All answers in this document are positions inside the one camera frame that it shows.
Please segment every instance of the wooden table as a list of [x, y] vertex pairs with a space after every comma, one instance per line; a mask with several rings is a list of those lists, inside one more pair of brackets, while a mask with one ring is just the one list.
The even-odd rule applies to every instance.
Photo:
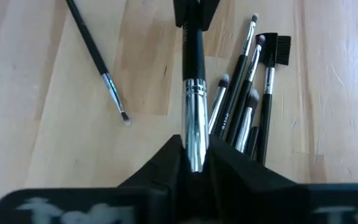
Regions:
[[[172, 1], [76, 3], [132, 126], [65, 1], [0, 0], [0, 197], [24, 187], [118, 185], [180, 133]], [[293, 38], [290, 66], [277, 67], [267, 167], [299, 182], [358, 182], [358, 1], [221, 1], [204, 33], [209, 102], [234, 70], [254, 12], [256, 33]], [[258, 90], [263, 81], [260, 68]]]

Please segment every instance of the metal ferrule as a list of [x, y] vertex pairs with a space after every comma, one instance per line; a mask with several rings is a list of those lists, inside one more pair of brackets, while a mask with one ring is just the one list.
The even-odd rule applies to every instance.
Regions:
[[248, 140], [249, 130], [251, 127], [252, 121], [252, 108], [246, 108], [244, 112], [244, 119], [241, 123], [241, 128], [239, 135], [237, 137], [236, 145], [234, 146], [239, 152], [243, 153], [246, 149], [246, 144]]
[[202, 79], [183, 81], [181, 140], [192, 172], [202, 172], [209, 146], [207, 90]]
[[110, 92], [110, 95], [111, 95], [111, 98], [114, 100], [114, 102], [117, 104], [117, 107], [118, 107], [118, 110], [120, 113], [122, 112], [125, 112], [124, 111], [124, 107], [121, 103], [121, 100], [119, 99], [119, 95], [118, 95], [118, 92], [117, 92], [117, 88], [116, 86], [114, 85], [114, 83], [112, 82], [111, 80], [111, 77], [110, 77], [110, 74], [109, 73], [104, 73], [102, 75], [103, 77], [103, 81], [104, 83], [106, 84], [107, 86], [107, 89], [109, 90]]
[[251, 63], [249, 65], [249, 68], [248, 68], [248, 71], [246, 74], [247, 81], [252, 82], [254, 80], [256, 68], [258, 67], [259, 56], [260, 56], [261, 50], [262, 50], [262, 46], [260, 46], [259, 44], [256, 45], [254, 55], [252, 56], [252, 60], [251, 60]]
[[247, 34], [246, 41], [244, 41], [244, 45], [242, 46], [242, 50], [241, 50], [242, 55], [248, 56], [249, 54], [249, 49], [251, 47], [252, 37], [254, 36], [255, 27], [256, 27], [256, 22], [251, 21], [249, 25], [249, 31]]
[[211, 111], [208, 116], [208, 134], [211, 134], [212, 129], [214, 128], [216, 117], [218, 116], [219, 109], [221, 108], [223, 97], [226, 92], [225, 87], [219, 86], [216, 90], [214, 101], [212, 102]]
[[273, 93], [273, 81], [274, 81], [275, 69], [273, 67], [266, 68], [266, 77], [265, 77], [265, 94]]

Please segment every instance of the black brush handle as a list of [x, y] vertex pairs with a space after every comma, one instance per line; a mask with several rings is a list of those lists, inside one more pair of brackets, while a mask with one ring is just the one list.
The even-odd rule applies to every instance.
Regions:
[[71, 14], [73, 15], [75, 23], [78, 26], [78, 29], [81, 32], [82, 38], [85, 41], [85, 45], [92, 56], [93, 62], [95, 63], [96, 67], [99, 70], [100, 75], [108, 73], [106, 64], [104, 63], [102, 56], [100, 55], [99, 50], [96, 44], [94, 43], [92, 36], [88, 28], [86, 27], [78, 8], [75, 6], [74, 0], [66, 0], [66, 2], [68, 7], [70, 8]]
[[224, 107], [222, 108], [221, 116], [215, 129], [215, 136], [218, 136], [220, 139], [224, 139], [224, 134], [227, 129], [231, 111], [233, 110], [233, 107], [236, 103], [237, 92], [240, 87], [244, 70], [246, 69], [247, 59], [248, 56], [240, 55], [236, 64], [236, 68], [234, 69], [234, 73], [227, 92], [226, 101], [224, 102]]
[[260, 131], [259, 131], [259, 150], [258, 150], [258, 157], [257, 157], [257, 161], [263, 165], [265, 165], [266, 162], [271, 111], [272, 111], [272, 95], [265, 93], [262, 100], [262, 114], [260, 117]]
[[245, 150], [246, 155], [249, 156], [251, 159], [254, 158], [255, 156], [255, 150], [257, 148], [257, 143], [258, 143], [258, 135], [259, 135], [259, 128], [252, 127], [249, 134], [247, 148]]
[[188, 1], [185, 23], [183, 24], [183, 81], [193, 78], [205, 80], [203, 32], [201, 31], [198, 14], [200, 4], [197, 0]]
[[246, 108], [246, 103], [248, 99], [249, 92], [252, 87], [252, 82], [246, 80], [242, 83], [239, 98], [237, 100], [236, 108], [234, 109], [232, 120], [229, 126], [229, 132], [227, 133], [226, 142], [231, 146], [234, 146], [236, 143], [237, 135], [241, 127], [241, 121], [243, 117], [244, 110]]

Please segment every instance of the makeup brush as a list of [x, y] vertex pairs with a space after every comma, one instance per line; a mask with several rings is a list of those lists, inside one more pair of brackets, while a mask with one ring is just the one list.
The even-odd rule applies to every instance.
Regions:
[[199, 21], [199, 2], [187, 2], [183, 23], [181, 140], [190, 163], [190, 172], [202, 172], [209, 146], [203, 33]]
[[228, 74], [224, 74], [221, 81], [219, 81], [218, 89], [216, 90], [216, 94], [214, 100], [212, 102], [211, 112], [209, 113], [208, 119], [208, 133], [211, 134], [215, 125], [216, 117], [219, 114], [219, 110], [221, 109], [222, 102], [224, 99], [224, 94], [226, 93], [227, 88], [229, 87], [230, 76]]
[[249, 91], [251, 90], [252, 82], [254, 81], [255, 72], [259, 63], [260, 51], [262, 50], [262, 46], [264, 42], [265, 42], [265, 36], [264, 35], [258, 36], [254, 55], [252, 56], [252, 60], [249, 65], [246, 78], [242, 83], [237, 104], [232, 115], [233, 119], [231, 120], [229, 132], [227, 133], [227, 138], [226, 138], [226, 142], [232, 146], [234, 146], [241, 125], [243, 111], [246, 108], [246, 101], [248, 99]]
[[239, 134], [236, 138], [236, 143], [234, 147], [239, 151], [244, 153], [247, 145], [247, 140], [249, 137], [249, 130], [252, 125], [252, 119], [254, 118], [255, 109], [258, 106], [259, 94], [257, 90], [252, 90], [249, 94], [247, 100], [246, 108], [244, 110], [243, 119], [241, 121], [241, 126], [239, 129]]
[[218, 119], [218, 124], [216, 126], [216, 130], [214, 134], [221, 139], [224, 139], [224, 135], [227, 129], [227, 124], [230, 120], [230, 115], [235, 105], [237, 92], [239, 90], [240, 83], [244, 74], [244, 70], [246, 68], [249, 49], [251, 46], [252, 38], [254, 36], [257, 20], [258, 20], [258, 14], [255, 13], [254, 15], [252, 15], [247, 38], [245, 39], [244, 45], [242, 46], [241, 54], [237, 61], [236, 68], [234, 69], [232, 81], [230, 82], [229, 85], [229, 89], [222, 109], [222, 113], [220, 115], [220, 118]]
[[77, 24], [78, 29], [80, 30], [82, 38], [85, 41], [85, 45], [88, 48], [89, 53], [92, 56], [93, 62], [95, 63], [96, 67], [98, 68], [98, 71], [99, 71], [100, 75], [102, 76], [103, 81], [107, 86], [107, 89], [110, 92], [111, 98], [114, 100], [115, 104], [117, 105], [118, 111], [120, 112], [125, 124], [130, 125], [131, 119], [128, 117], [127, 113], [125, 112], [124, 106], [122, 105], [121, 99], [118, 95], [117, 88], [111, 79], [109, 71], [107, 70], [107, 66], [104, 63], [102, 56], [100, 55], [99, 50], [98, 50], [95, 42], [93, 41], [92, 36], [91, 36], [88, 28], [86, 27], [85, 22], [83, 21], [77, 6], [74, 3], [74, 0], [66, 0], [66, 2], [68, 5], [68, 8], [71, 11], [71, 14], [73, 15], [75, 23]]
[[265, 165], [267, 144], [269, 141], [270, 114], [272, 110], [273, 81], [275, 64], [288, 65], [291, 51], [291, 37], [278, 36], [277, 33], [260, 34], [266, 38], [262, 47], [260, 61], [266, 66], [265, 88], [262, 99], [262, 114], [260, 117], [259, 148], [257, 161]]

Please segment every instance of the brush tip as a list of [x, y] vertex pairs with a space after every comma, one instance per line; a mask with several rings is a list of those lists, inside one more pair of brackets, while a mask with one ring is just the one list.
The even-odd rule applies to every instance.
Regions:
[[254, 13], [254, 14], [252, 15], [251, 21], [252, 21], [252, 22], [256, 22], [256, 21], [258, 20], [258, 17], [259, 17], [259, 15], [258, 15], [257, 13]]
[[265, 40], [266, 40], [266, 37], [264, 35], [260, 35], [258, 38], [258, 45], [263, 46]]
[[252, 108], [253, 110], [256, 109], [258, 106], [259, 101], [259, 94], [256, 89], [251, 90], [249, 93], [249, 100], [248, 100], [248, 107]]
[[229, 74], [224, 74], [222, 76], [221, 81], [219, 81], [219, 85], [220, 87], [224, 87], [227, 88], [229, 86], [229, 82], [230, 82], [230, 76]]
[[122, 116], [122, 119], [124, 120], [124, 123], [125, 123], [126, 126], [131, 125], [132, 121], [131, 121], [131, 119], [128, 117], [127, 113], [122, 112], [122, 113], [121, 113], [121, 116]]

